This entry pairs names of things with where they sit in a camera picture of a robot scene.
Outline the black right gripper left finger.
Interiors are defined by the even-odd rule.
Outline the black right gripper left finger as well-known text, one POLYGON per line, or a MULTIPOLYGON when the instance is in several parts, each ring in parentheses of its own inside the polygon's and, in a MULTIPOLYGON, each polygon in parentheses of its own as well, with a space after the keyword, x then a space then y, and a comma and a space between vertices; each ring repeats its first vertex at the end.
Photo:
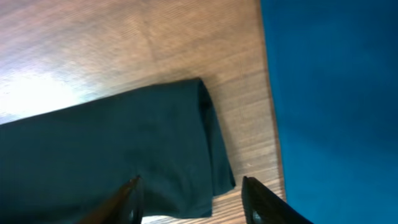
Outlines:
POLYGON ((138 175, 77 224, 141 224, 143 213, 144 188, 138 175))

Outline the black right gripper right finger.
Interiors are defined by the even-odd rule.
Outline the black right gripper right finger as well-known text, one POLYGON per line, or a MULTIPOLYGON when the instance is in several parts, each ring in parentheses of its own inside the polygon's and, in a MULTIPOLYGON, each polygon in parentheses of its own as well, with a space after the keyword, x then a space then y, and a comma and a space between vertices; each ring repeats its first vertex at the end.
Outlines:
POLYGON ((241 198, 247 224, 312 224, 255 177, 243 177, 241 198))

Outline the black polo shirt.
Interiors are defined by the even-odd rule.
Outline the black polo shirt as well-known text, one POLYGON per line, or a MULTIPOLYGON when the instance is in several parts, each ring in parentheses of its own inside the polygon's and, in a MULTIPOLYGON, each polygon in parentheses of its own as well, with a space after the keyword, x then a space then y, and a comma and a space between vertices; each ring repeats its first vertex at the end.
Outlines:
POLYGON ((140 177, 144 215, 205 218, 235 187, 199 78, 1 126, 1 222, 76 223, 140 177))

